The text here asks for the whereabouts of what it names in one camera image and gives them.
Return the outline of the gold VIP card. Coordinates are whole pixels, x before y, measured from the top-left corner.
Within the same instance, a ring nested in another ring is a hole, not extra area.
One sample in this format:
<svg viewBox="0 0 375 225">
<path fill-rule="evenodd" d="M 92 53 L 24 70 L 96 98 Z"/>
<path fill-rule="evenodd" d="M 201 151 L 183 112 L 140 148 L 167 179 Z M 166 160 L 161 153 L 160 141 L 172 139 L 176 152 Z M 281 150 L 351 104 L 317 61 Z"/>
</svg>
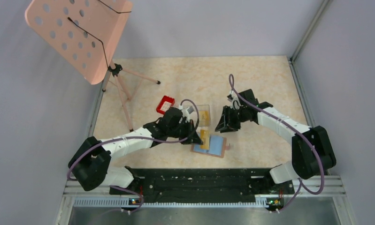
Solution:
<svg viewBox="0 0 375 225">
<path fill-rule="evenodd" d="M 208 120 L 209 120 L 209 114 L 208 114 L 208 111 L 204 111 L 204 112 L 202 113 L 202 119 L 203 119 L 204 121 L 208 121 Z"/>
<path fill-rule="evenodd" d="M 202 140 L 202 144 L 200 145 L 200 148 L 203 150 L 209 150 L 210 149 L 210 134 L 209 131 L 206 129 L 200 130 L 200 138 Z"/>
</svg>

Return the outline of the brown leather card holder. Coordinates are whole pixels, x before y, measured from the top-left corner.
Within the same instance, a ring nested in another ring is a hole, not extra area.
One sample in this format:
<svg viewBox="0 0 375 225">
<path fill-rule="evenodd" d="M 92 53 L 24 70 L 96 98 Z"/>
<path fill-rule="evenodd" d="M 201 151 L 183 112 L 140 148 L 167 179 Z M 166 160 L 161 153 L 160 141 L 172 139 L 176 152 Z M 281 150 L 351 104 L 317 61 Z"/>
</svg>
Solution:
<svg viewBox="0 0 375 225">
<path fill-rule="evenodd" d="M 210 135 L 208 150 L 202 149 L 201 145 L 193 145 L 190 152 L 216 158 L 224 158 L 225 152 L 230 149 L 231 145 L 228 143 L 227 138 L 218 135 Z"/>
</svg>

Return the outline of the clear acrylic card box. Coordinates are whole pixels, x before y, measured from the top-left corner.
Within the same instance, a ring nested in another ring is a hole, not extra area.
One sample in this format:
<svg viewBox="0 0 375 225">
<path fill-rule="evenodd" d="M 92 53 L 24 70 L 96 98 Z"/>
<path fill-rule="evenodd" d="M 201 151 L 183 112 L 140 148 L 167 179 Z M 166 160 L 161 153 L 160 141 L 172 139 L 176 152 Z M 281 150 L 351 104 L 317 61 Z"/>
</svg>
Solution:
<svg viewBox="0 0 375 225">
<path fill-rule="evenodd" d="M 199 120 L 199 127 L 209 127 L 211 125 L 211 113 L 210 113 L 210 105 L 197 105 L 198 112 L 195 110 L 194 106 L 188 106 L 187 111 L 189 113 L 190 119 L 194 121 L 194 123 L 197 122 L 197 119 Z M 208 111 L 209 114 L 209 120 L 204 121 L 202 119 L 202 113 L 204 111 Z"/>
</svg>

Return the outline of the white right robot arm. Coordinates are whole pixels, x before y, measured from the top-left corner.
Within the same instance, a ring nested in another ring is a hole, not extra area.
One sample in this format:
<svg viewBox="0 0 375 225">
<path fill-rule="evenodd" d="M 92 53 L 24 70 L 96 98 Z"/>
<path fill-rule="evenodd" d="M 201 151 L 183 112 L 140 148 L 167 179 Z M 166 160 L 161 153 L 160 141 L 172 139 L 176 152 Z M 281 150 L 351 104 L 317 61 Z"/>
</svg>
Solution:
<svg viewBox="0 0 375 225">
<path fill-rule="evenodd" d="M 267 173 L 263 186 L 276 193 L 283 183 L 297 178 L 309 179 L 336 165 L 336 157 L 325 128 L 300 124 L 283 115 L 268 102 L 259 102 L 251 89 L 234 97 L 224 106 L 215 131 L 236 132 L 243 122 L 255 122 L 277 133 L 291 145 L 292 159 Z"/>
</svg>

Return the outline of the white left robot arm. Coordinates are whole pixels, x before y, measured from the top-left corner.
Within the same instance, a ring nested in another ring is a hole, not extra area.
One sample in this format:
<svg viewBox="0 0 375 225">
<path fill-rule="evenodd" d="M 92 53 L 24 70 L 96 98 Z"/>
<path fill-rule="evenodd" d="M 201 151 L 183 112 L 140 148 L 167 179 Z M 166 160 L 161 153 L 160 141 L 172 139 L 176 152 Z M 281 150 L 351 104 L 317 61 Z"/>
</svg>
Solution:
<svg viewBox="0 0 375 225">
<path fill-rule="evenodd" d="M 202 144 L 191 119 L 197 110 L 193 106 L 171 107 L 156 121 L 149 122 L 127 134 L 98 140 L 88 137 L 69 161 L 68 179 L 77 181 L 84 191 L 99 186 L 118 186 L 126 193 L 138 190 L 138 176 L 127 166 L 111 167 L 112 161 L 137 150 L 153 148 L 159 144 Z"/>
</svg>

